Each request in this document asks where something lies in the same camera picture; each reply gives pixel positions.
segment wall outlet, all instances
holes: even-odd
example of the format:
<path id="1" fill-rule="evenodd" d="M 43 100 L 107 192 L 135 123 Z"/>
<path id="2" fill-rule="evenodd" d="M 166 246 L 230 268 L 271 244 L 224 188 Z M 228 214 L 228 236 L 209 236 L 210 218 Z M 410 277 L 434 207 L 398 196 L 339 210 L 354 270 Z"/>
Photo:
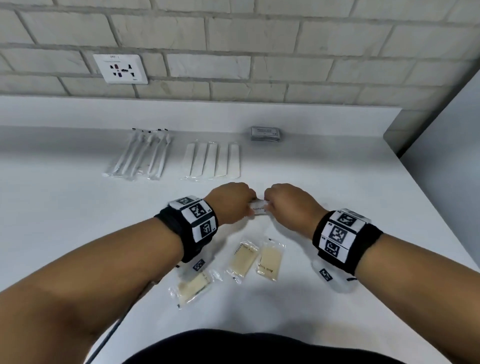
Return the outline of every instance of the wall outlet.
<path id="1" fill-rule="evenodd" d="M 108 84 L 148 84 L 138 54 L 94 54 L 93 57 Z"/>

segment white table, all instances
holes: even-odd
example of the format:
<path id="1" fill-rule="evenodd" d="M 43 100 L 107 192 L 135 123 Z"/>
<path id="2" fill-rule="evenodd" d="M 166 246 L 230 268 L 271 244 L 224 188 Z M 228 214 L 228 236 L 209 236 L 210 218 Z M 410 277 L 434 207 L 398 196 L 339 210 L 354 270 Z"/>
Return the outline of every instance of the white table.
<path id="1" fill-rule="evenodd" d="M 260 198 L 273 183 L 289 182 L 328 209 L 351 208 L 385 232 L 478 270 L 381 138 L 287 135 L 280 144 L 254 144 L 242 134 L 181 133 L 172 142 L 162 181 L 103 177 L 125 133 L 0 127 L 0 289 L 90 240 L 153 216 L 168 200 L 205 196 L 227 182 L 179 179 L 185 146 L 196 138 L 238 141 L 238 181 Z M 238 230 L 217 256 L 219 266 L 245 231 L 267 229 L 271 221 L 245 223 L 219 232 Z M 448 363 L 361 285 L 352 294 L 330 290 L 310 267 L 308 244 L 280 233 L 278 239 L 287 245 L 278 282 L 251 270 L 242 285 L 227 280 L 178 310 L 168 294 L 175 283 L 171 272 L 132 309 L 96 363 L 121 363 L 158 340 L 195 328 L 272 332 L 372 350 L 409 364 Z"/>

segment person's right arm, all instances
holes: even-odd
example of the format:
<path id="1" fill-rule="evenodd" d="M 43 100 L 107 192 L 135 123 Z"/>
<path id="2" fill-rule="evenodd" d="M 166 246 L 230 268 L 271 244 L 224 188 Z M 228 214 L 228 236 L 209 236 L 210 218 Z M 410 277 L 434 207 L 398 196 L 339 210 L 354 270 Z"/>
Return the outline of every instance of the person's right arm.
<path id="1" fill-rule="evenodd" d="M 312 239 L 328 212 L 290 184 L 265 191 L 279 223 Z M 355 276 L 398 317 L 455 363 L 480 363 L 480 274 L 444 256 L 383 234 Z"/>

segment black cable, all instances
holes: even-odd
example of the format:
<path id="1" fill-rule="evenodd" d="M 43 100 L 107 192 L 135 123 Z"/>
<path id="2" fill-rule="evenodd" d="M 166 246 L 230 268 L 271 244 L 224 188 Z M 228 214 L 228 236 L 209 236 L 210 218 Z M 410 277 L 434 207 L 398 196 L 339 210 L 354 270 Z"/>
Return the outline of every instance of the black cable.
<path id="1" fill-rule="evenodd" d="M 91 364 L 91 362 L 96 358 L 96 356 L 98 355 L 98 353 L 103 349 L 103 347 L 105 346 L 105 344 L 108 342 L 108 340 L 110 340 L 110 338 L 112 337 L 112 335 L 115 333 L 115 331 L 117 331 L 117 329 L 119 328 L 120 324 L 123 322 L 124 318 L 127 316 L 127 314 L 130 312 L 130 310 L 132 309 L 132 307 L 143 297 L 143 295 L 150 289 L 150 287 L 152 285 L 154 285 L 155 283 L 154 282 L 148 282 L 147 285 L 145 286 L 144 289 L 142 289 L 142 291 L 138 294 L 138 296 L 135 298 L 135 300 L 132 302 L 132 304 L 130 304 L 130 306 L 127 308 L 127 310 L 125 311 L 125 313 L 117 320 L 117 322 L 115 323 L 115 325 L 112 327 L 112 330 L 110 330 L 110 332 L 107 334 L 107 336 L 105 336 L 105 338 L 103 339 L 103 341 L 100 343 L 100 345 L 98 346 L 98 348 L 95 349 L 95 351 L 92 353 L 92 355 L 90 355 L 90 357 L 88 358 L 88 360 L 84 363 L 84 364 Z"/>

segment wristband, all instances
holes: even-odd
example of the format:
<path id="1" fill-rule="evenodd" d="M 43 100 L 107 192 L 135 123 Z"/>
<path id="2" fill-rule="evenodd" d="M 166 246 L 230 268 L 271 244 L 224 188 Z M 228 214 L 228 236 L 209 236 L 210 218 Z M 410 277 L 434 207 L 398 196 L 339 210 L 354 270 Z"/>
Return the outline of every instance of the wristband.
<path id="1" fill-rule="evenodd" d="M 330 211 L 320 220 L 312 243 L 320 258 L 355 275 L 363 254 L 382 234 L 370 219 L 343 208 Z"/>
<path id="2" fill-rule="evenodd" d="M 170 201 L 155 217 L 180 236 L 184 263 L 198 255 L 212 241 L 218 229 L 218 219 L 213 209 L 195 196 Z"/>

